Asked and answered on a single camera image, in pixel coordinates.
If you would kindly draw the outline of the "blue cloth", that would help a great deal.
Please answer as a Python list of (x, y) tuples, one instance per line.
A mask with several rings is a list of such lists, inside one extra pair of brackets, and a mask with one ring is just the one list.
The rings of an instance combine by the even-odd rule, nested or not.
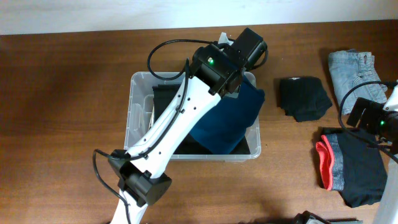
[(245, 137), (265, 101), (265, 93), (244, 77), (237, 98), (224, 97), (192, 128), (179, 154), (249, 154)]

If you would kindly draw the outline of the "black garment with tag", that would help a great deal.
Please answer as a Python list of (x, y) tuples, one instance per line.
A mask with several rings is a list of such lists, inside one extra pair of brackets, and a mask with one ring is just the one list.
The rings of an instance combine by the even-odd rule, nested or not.
[[(179, 85), (158, 85), (153, 87), (154, 107), (152, 121), (154, 124), (166, 107), (171, 103), (179, 89)], [(229, 127), (227, 122), (232, 117), (222, 117), (224, 109), (234, 107), (238, 102), (226, 99), (212, 108), (207, 115), (197, 122), (195, 127), (186, 135), (177, 147), (176, 154), (249, 154), (245, 138), (246, 125), (237, 124)]]

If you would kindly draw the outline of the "black shorts with red trim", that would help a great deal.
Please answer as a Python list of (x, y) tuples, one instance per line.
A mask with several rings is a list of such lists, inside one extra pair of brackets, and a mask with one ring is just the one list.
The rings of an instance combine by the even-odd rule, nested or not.
[(315, 149), (324, 189), (339, 192), (351, 208), (381, 201), (387, 172), (378, 149), (341, 128), (323, 128)]

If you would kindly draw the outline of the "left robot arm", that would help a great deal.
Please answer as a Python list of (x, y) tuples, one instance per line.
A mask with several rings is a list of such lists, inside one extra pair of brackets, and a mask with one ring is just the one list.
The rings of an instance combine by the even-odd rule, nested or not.
[(119, 202), (112, 223), (139, 223), (172, 180), (165, 168), (194, 125), (220, 100), (234, 93), (246, 70), (268, 54), (264, 39), (249, 28), (232, 43), (207, 42), (187, 62), (178, 92), (145, 135), (128, 150), (107, 156), (119, 177)]

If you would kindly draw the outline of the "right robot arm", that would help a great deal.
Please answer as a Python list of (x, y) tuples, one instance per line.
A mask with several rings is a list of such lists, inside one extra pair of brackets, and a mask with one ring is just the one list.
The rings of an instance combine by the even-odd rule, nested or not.
[(392, 90), (385, 103), (358, 98), (349, 114), (347, 125), (362, 129), (376, 137), (368, 141), (349, 130), (348, 133), (369, 147), (387, 155), (387, 182), (373, 223), (397, 223), (397, 82), (370, 81), (356, 85), (343, 97), (341, 104), (356, 89), (366, 85), (381, 84)]

